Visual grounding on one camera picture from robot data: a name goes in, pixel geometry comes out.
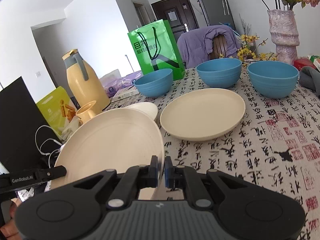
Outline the cream plate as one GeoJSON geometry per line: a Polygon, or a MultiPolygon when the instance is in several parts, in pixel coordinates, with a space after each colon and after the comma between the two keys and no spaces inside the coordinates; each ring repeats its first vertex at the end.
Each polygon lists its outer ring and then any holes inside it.
{"type": "Polygon", "coordinates": [[[164,144],[159,127],[147,114],[129,108],[106,111],[83,124],[65,143],[56,166],[67,174],[51,183],[56,189],[107,169],[124,173],[158,158],[158,180],[163,177],[164,144]]]}
{"type": "Polygon", "coordinates": [[[146,116],[152,121],[156,121],[156,117],[158,114],[158,108],[154,103],[151,102],[139,102],[134,103],[132,105],[126,106],[125,108],[130,109],[132,112],[139,112],[135,117],[136,123],[142,124],[146,120],[146,116]]]}
{"type": "Polygon", "coordinates": [[[243,98],[221,88],[200,89],[182,95],[161,112],[161,127],[181,140],[207,141],[230,132],[246,111],[243,98]]]}

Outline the blue bowl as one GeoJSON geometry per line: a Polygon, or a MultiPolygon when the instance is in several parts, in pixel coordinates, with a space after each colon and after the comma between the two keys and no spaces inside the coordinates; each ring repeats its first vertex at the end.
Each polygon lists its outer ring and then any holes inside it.
{"type": "Polygon", "coordinates": [[[240,78],[242,62],[239,59],[209,60],[196,67],[200,79],[211,88],[232,87],[240,78]]]}
{"type": "Polygon", "coordinates": [[[160,69],[139,78],[135,82],[135,87],[140,94],[157,98],[170,90],[173,81],[172,69],[160,69]]]}
{"type": "Polygon", "coordinates": [[[279,61],[257,61],[247,67],[253,87],[264,97],[282,99],[294,90],[299,71],[279,61]]]}

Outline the black paper bag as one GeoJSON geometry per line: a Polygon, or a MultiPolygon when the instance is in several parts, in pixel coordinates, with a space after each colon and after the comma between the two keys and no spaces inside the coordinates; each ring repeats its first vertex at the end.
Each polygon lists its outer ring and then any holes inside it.
{"type": "Polygon", "coordinates": [[[1,173],[48,168],[59,141],[21,77],[1,90],[1,173]]]}

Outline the white book box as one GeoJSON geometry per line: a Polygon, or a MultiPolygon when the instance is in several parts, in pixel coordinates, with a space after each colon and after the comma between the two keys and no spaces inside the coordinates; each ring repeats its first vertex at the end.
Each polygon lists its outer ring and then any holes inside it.
{"type": "Polygon", "coordinates": [[[122,88],[116,92],[116,94],[112,98],[112,101],[119,101],[137,94],[139,94],[139,91],[135,86],[122,88]]]}

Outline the yellow snack package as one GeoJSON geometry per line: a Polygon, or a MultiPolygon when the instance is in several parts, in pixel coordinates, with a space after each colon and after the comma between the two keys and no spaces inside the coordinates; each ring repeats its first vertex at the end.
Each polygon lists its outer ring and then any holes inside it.
{"type": "Polygon", "coordinates": [[[38,109],[59,135],[65,130],[76,114],[76,107],[66,90],[61,86],[36,103],[38,109]]]}

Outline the yellow mug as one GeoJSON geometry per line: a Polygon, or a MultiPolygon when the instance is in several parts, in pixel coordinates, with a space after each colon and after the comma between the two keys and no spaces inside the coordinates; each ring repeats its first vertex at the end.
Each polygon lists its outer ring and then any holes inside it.
{"type": "Polygon", "coordinates": [[[85,104],[84,106],[82,106],[76,112],[76,116],[79,118],[81,125],[85,124],[89,120],[93,119],[96,115],[98,115],[97,109],[96,109],[96,103],[97,102],[95,100],[93,100],[93,101],[85,104]]]}

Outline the yellow thermos jug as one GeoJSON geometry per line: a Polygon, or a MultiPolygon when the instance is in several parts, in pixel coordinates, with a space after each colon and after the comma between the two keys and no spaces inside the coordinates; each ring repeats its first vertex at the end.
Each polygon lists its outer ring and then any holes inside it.
{"type": "Polygon", "coordinates": [[[62,57],[67,82],[74,97],[81,107],[96,101],[103,111],[111,102],[94,69],[82,58],[77,49],[72,49],[62,57]]]}

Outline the green paper shopping bag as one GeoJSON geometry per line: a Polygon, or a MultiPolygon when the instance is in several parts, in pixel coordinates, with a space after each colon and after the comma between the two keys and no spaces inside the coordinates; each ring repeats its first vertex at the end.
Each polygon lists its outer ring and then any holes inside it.
{"type": "Polygon", "coordinates": [[[174,80],[184,78],[185,66],[167,20],[142,26],[129,32],[128,37],[144,75],[171,69],[174,80]]]}

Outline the wooden chair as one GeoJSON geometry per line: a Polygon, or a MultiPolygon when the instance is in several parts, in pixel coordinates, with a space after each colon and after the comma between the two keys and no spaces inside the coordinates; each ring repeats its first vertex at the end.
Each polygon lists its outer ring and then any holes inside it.
{"type": "Polygon", "coordinates": [[[228,43],[224,35],[217,35],[213,38],[213,51],[210,53],[209,57],[211,60],[219,58],[237,58],[237,50],[235,53],[227,56],[228,43]]]}

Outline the yellow flower branch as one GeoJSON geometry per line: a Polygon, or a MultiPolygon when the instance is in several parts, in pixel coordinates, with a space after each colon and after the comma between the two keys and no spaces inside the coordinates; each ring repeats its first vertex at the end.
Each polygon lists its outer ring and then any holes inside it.
{"type": "Polygon", "coordinates": [[[243,34],[239,38],[240,48],[237,50],[237,58],[242,62],[249,60],[277,61],[278,55],[274,52],[259,53],[258,49],[266,45],[268,38],[261,40],[256,35],[243,34]]]}

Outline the dark entrance door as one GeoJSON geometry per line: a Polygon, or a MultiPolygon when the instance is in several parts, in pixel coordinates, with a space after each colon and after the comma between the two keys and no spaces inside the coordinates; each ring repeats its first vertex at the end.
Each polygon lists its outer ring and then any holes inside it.
{"type": "Polygon", "coordinates": [[[161,0],[151,4],[157,20],[167,20],[175,40],[190,30],[199,28],[189,0],[161,0]]]}

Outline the grey purple cloth pouch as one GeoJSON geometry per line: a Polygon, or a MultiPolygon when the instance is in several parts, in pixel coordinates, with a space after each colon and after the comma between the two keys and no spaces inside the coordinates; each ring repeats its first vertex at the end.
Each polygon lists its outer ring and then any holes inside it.
{"type": "Polygon", "coordinates": [[[303,67],[299,72],[299,84],[315,91],[316,95],[319,96],[319,71],[312,67],[303,67]]]}

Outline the red small box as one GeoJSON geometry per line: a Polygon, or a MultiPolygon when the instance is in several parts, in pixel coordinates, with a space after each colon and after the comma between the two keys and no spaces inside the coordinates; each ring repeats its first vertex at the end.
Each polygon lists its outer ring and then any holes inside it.
{"type": "Polygon", "coordinates": [[[304,57],[296,59],[293,63],[293,66],[297,68],[299,71],[301,71],[303,67],[311,67],[313,69],[316,69],[315,65],[308,58],[304,57]]]}

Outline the pink textured vase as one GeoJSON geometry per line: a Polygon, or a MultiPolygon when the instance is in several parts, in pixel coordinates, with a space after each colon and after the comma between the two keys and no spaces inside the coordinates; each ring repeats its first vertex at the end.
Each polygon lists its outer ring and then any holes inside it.
{"type": "Polygon", "coordinates": [[[271,40],[276,45],[277,60],[293,65],[300,45],[295,14],[291,10],[268,10],[271,40]]]}

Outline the green white snack pack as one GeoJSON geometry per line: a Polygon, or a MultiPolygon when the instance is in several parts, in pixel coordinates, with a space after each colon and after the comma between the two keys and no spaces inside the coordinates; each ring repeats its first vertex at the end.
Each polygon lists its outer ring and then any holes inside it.
{"type": "Polygon", "coordinates": [[[313,63],[313,65],[320,71],[320,56],[309,55],[308,58],[313,63]]]}

